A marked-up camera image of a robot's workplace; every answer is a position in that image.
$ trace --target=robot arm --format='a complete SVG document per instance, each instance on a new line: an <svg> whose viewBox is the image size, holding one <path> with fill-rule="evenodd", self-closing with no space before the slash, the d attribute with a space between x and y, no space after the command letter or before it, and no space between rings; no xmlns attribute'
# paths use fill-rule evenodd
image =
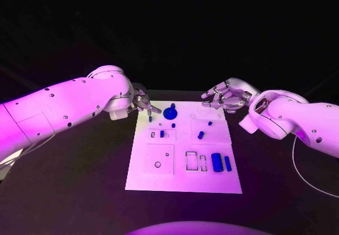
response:
<svg viewBox="0 0 339 235"><path fill-rule="evenodd" d="M0 161L101 111L110 112L111 120L117 120L134 109L161 113L148 103L144 87L133 87L115 66L102 66L86 77L0 104Z"/></svg>
<svg viewBox="0 0 339 235"><path fill-rule="evenodd" d="M249 107L248 115L239 122L248 133L260 129L278 140L293 133L309 147L339 158L337 105L310 104L301 96L281 90L260 93L236 78L218 84L202 98L210 95L215 97L212 102L203 103L206 107L222 107L228 113L244 105Z"/></svg>

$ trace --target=cable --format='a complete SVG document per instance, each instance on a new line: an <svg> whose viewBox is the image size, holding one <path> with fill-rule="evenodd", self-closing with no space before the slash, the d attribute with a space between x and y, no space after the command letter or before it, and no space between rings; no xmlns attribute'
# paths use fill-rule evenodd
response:
<svg viewBox="0 0 339 235"><path fill-rule="evenodd" d="M294 146L296 146L296 141L297 141L297 137L294 138L294 143L293 143L291 160L293 160L294 169L296 169L296 171L297 171L297 174L298 174L300 178L303 179L303 181L304 181L317 191L320 191L320 192L324 193L326 195L330 195L330 196L339 198L339 196L336 196L336 195L327 193L326 191L320 190L319 188L316 188L316 187L306 181L306 179L303 178L303 176L301 176L301 174L300 174L300 172L298 172L297 166L296 166L296 162L294 162Z"/></svg>
<svg viewBox="0 0 339 235"><path fill-rule="evenodd" d="M30 147L24 150L24 152L23 152L16 158L10 159L9 161L6 161L4 163L0 164L0 170L1 170L9 164L14 163L14 161L19 160L19 158L22 158L26 154L29 154L29 153L33 152L37 148L40 148L40 147L50 141L50 139L52 139L53 137L55 137L55 134L49 137L49 139L47 139L36 148L33 148L34 145L36 145L36 143L33 143L33 144L30 145Z"/></svg>

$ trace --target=blue object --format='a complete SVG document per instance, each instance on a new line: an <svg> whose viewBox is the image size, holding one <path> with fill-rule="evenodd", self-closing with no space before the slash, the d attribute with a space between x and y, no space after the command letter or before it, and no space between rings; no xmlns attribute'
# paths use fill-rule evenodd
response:
<svg viewBox="0 0 339 235"><path fill-rule="evenodd" d="M223 167L222 167L222 161L221 161L221 154L219 153L212 154L212 163L213 163L213 172L222 172Z"/></svg>
<svg viewBox="0 0 339 235"><path fill-rule="evenodd" d="M198 139L200 140L203 138L203 131L199 132Z"/></svg>
<svg viewBox="0 0 339 235"><path fill-rule="evenodd" d="M176 118L176 116L177 116L177 111L176 111L176 109L174 109L174 108L166 108L166 109L164 109L164 118L166 118L167 120L173 120L173 119Z"/></svg>
<svg viewBox="0 0 339 235"><path fill-rule="evenodd" d="M232 168L231 168L231 163L229 163L229 158L228 158L228 156L225 156L225 164L226 164L226 169L228 169L228 171L231 171Z"/></svg>

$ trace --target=white board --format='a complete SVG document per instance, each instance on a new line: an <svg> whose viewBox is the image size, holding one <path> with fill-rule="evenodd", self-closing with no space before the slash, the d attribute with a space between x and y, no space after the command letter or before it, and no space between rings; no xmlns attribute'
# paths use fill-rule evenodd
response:
<svg viewBox="0 0 339 235"><path fill-rule="evenodd" d="M223 110L202 107L200 102L151 101L161 110L172 103L173 120L153 114L148 122L147 112L138 113L125 190L242 193ZM222 172L213 171L212 153L222 156Z"/></svg>

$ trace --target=dark table surface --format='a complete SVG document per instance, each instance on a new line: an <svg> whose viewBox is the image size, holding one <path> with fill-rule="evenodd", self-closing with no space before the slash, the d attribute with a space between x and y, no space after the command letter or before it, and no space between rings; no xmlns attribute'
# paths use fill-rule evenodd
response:
<svg viewBox="0 0 339 235"><path fill-rule="evenodd" d="M148 91L151 100L200 101L202 92ZM339 199L300 179L294 136L270 139L226 114L242 194L128 191L137 111L108 113L55 138L14 164L0 184L0 234L124 234L173 221L215 221L271 234L339 234ZM304 178L339 194L339 162L297 140Z"/></svg>

